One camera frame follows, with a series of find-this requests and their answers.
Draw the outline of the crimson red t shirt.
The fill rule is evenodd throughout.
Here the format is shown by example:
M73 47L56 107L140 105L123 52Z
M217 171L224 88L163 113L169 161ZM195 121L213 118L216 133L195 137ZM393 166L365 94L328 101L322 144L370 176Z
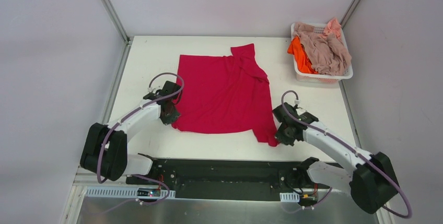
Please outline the crimson red t shirt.
M248 130L258 142L276 147L270 81L257 64L253 43L231 47L230 56L180 55L184 85L173 128L201 134Z

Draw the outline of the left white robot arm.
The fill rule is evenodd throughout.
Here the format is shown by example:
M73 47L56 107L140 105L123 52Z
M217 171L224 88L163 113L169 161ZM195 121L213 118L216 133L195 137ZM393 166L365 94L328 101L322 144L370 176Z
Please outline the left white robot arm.
M95 173L99 182L139 174L146 184L156 183L159 170L153 167L153 159L144 154L130 154L127 146L153 121L161 120L164 125L174 123L180 116L176 101L181 94L182 86L166 81L161 89L145 95L122 117L106 124L93 124L86 137L80 167Z

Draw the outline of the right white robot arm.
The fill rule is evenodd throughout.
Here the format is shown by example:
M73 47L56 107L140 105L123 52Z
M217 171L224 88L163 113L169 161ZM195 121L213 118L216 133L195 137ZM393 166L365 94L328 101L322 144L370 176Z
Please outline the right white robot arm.
M372 154L334 135L317 117L298 106L283 103L273 110L280 126L277 141L308 143L327 154L338 167L310 157L296 167L295 181L302 187L323 184L349 195L363 211L374 214L398 194L398 180L389 157Z

